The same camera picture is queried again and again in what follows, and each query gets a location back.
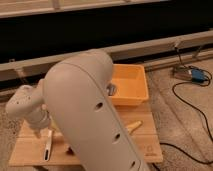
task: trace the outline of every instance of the wooden base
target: wooden base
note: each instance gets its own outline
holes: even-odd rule
[[[144,155],[148,163],[162,162],[163,156],[160,148],[154,120],[148,102],[138,107],[116,107],[121,120],[125,125],[141,120],[142,126],[135,130],[132,138]],[[47,166],[47,165],[80,165],[75,155],[68,155],[66,151],[69,145],[65,142],[60,132],[55,132],[53,138],[50,160],[44,161],[44,149],[47,140],[45,129],[41,132],[41,138],[37,139],[33,131],[24,122],[19,133],[15,148],[10,158],[10,166]]]

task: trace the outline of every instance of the speckled floor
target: speckled floor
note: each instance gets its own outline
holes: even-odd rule
[[[213,60],[194,63],[213,73]],[[171,68],[147,73],[150,102],[159,139],[178,145],[200,160],[213,160],[213,143],[209,140],[202,117],[192,108],[180,102],[172,94],[172,85],[179,80],[171,78]],[[202,109],[213,129],[213,84],[206,88],[183,85],[177,92]],[[21,121],[10,120],[0,104],[0,171],[33,171],[32,167],[8,167]],[[211,171],[212,166],[198,164],[179,151],[162,146],[164,162],[158,164],[163,171]],[[51,171],[80,171],[81,168],[48,167]]]

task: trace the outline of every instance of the cable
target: cable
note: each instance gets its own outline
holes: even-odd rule
[[[187,66],[186,66],[186,65],[183,63],[183,61],[182,61],[182,57],[181,57],[181,55],[180,55],[180,50],[179,50],[179,48],[178,48],[178,47],[175,47],[175,50],[176,50],[177,55],[178,55],[178,57],[179,57],[180,64],[181,64],[184,68],[187,68]]]
[[[157,170],[157,171],[160,171],[160,168],[159,167],[157,167],[157,165],[156,164],[152,164],[152,166],[155,168],[155,170]]]
[[[198,160],[198,159],[192,157],[189,153],[187,153],[186,151],[184,151],[183,149],[181,149],[180,147],[178,147],[176,145],[173,145],[173,144],[170,144],[170,143],[164,143],[164,142],[161,142],[160,145],[165,145],[165,146],[173,147],[173,148],[175,148],[178,151],[182,152],[183,154],[185,154],[186,156],[188,156],[190,159],[194,160],[197,163],[204,164],[204,165],[211,165],[211,164],[213,164],[213,161],[204,162],[204,161],[201,161],[201,160]]]
[[[209,128],[209,123],[208,123],[208,119],[205,115],[205,113],[200,110],[198,107],[194,106],[193,104],[187,102],[186,100],[184,100],[182,97],[180,97],[180,95],[178,95],[175,91],[175,88],[179,85],[183,85],[183,84],[193,84],[193,85],[198,85],[200,87],[207,87],[211,84],[211,80],[212,80],[212,74],[207,71],[207,70],[204,70],[204,69],[200,69],[198,67],[195,67],[195,66],[186,66],[183,61],[182,61],[182,58],[181,58],[181,55],[179,53],[179,49],[178,48],[175,48],[177,53],[178,53],[178,57],[179,57],[179,60],[180,60],[180,64],[185,67],[185,68],[189,68],[189,69],[198,69],[200,71],[203,71],[204,74],[205,74],[205,81],[204,83],[196,83],[196,82],[192,82],[192,81],[186,81],[186,82],[180,82],[180,83],[177,83],[175,85],[173,85],[172,87],[172,92],[174,93],[174,95],[179,99],[181,100],[182,102],[184,102],[185,104],[189,105],[190,107],[192,107],[193,109],[197,110],[198,112],[200,112],[202,114],[202,116],[204,117],[205,119],[205,123],[206,123],[206,127],[207,127],[207,132],[209,134],[209,137],[211,139],[211,141],[213,142],[213,136],[211,134],[211,131],[210,131],[210,128]],[[165,143],[165,142],[161,142],[160,145],[165,145],[165,146],[169,146],[169,147],[173,147],[175,148],[176,150],[182,152],[184,155],[186,155],[187,157],[189,157],[190,159],[192,159],[193,161],[197,162],[197,163],[200,163],[200,164],[203,164],[203,165],[211,165],[213,164],[213,161],[201,161],[201,160],[198,160],[196,158],[194,158],[193,156],[191,156],[190,154],[188,154],[186,151],[184,151],[183,149],[181,149],[180,147],[176,146],[176,145],[173,145],[173,144],[170,144],[170,143]],[[157,171],[160,171],[160,168],[157,167],[156,164],[153,164],[153,167],[157,170]]]

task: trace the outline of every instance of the orange tray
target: orange tray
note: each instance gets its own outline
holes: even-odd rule
[[[149,99],[145,70],[141,65],[114,64],[111,83],[117,88],[110,96],[114,105],[138,106]]]

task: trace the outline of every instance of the black wall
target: black wall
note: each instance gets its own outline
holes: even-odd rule
[[[0,19],[0,63],[213,28],[213,1],[168,1]]]

